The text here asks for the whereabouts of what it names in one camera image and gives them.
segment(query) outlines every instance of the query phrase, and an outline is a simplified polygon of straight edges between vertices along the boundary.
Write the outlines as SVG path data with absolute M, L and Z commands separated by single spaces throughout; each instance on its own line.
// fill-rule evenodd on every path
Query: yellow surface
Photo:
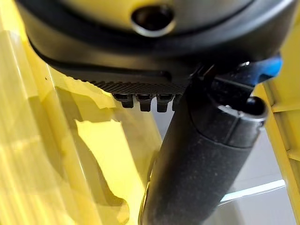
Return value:
M 297 18 L 282 48 L 280 76 L 259 85 L 255 93 L 269 106 L 266 128 L 300 224 L 300 13 Z
M 48 67 L 12 0 L 0 16 L 0 224 L 136 225 L 161 145 L 151 114 Z

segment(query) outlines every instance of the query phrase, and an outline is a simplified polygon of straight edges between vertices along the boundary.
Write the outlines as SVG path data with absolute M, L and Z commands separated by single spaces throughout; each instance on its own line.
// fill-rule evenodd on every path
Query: black plastic housing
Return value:
M 182 94 L 200 63 L 256 61 L 277 53 L 297 0 L 255 0 L 220 23 L 161 38 L 93 23 L 58 1 L 16 2 L 35 51 L 58 71 L 111 93 Z

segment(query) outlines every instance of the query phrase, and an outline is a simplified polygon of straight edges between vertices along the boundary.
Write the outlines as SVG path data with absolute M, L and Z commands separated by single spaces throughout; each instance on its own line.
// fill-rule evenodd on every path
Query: round hole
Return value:
M 131 16 L 134 30 L 146 37 L 163 36 L 174 28 L 174 13 L 168 6 L 147 6 Z

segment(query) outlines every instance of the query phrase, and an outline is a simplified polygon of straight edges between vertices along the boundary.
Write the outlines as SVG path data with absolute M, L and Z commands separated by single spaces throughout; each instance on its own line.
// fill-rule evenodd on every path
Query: textured grip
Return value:
M 143 225 L 204 222 L 234 182 L 266 118 L 258 98 L 254 98 L 256 103 L 252 101 L 256 110 L 245 108 L 255 114 L 251 115 L 222 108 L 209 98 L 189 102 L 187 97 L 175 112 L 154 165 L 142 211 Z M 214 120 L 214 126 L 203 123 L 207 120 Z M 243 140 L 246 147 L 241 147 Z

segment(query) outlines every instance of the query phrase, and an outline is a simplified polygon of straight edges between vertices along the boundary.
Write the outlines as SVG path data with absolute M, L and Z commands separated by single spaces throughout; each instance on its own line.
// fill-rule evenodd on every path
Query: yellow plastic bin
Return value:
M 269 106 L 268 136 L 300 224 L 300 14 L 282 56 L 280 76 L 259 85 L 255 94 Z
M 161 138 L 150 113 L 66 77 L 0 0 L 0 224 L 137 225 Z

